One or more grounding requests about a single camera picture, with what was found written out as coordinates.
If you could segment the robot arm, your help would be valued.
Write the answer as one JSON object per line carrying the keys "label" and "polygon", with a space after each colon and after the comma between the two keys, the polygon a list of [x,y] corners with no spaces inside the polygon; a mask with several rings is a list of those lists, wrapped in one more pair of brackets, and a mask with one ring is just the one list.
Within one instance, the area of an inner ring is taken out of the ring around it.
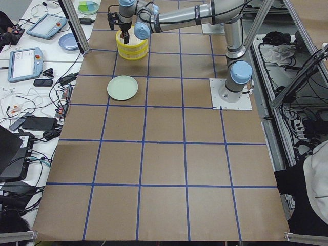
{"label": "robot arm", "polygon": [[108,13],[108,22],[113,30],[118,25],[122,31],[124,44],[129,43],[129,30],[132,28],[133,16],[136,16],[134,35],[145,40],[152,33],[200,26],[203,24],[224,24],[226,39],[226,58],[241,59],[246,53],[243,40],[242,12],[248,1],[210,1],[205,4],[160,13],[159,7],[152,1],[119,1],[119,11]]}

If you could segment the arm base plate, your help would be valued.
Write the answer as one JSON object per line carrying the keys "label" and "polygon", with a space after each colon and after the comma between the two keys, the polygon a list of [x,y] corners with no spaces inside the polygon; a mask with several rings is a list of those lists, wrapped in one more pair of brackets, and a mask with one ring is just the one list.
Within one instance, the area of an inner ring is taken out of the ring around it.
{"label": "arm base plate", "polygon": [[206,35],[223,35],[225,36],[224,23],[211,25],[209,23],[202,24],[202,32]]}
{"label": "arm base plate", "polygon": [[209,82],[214,110],[252,110],[246,85],[241,92],[235,93],[226,88],[225,78],[210,78]]}

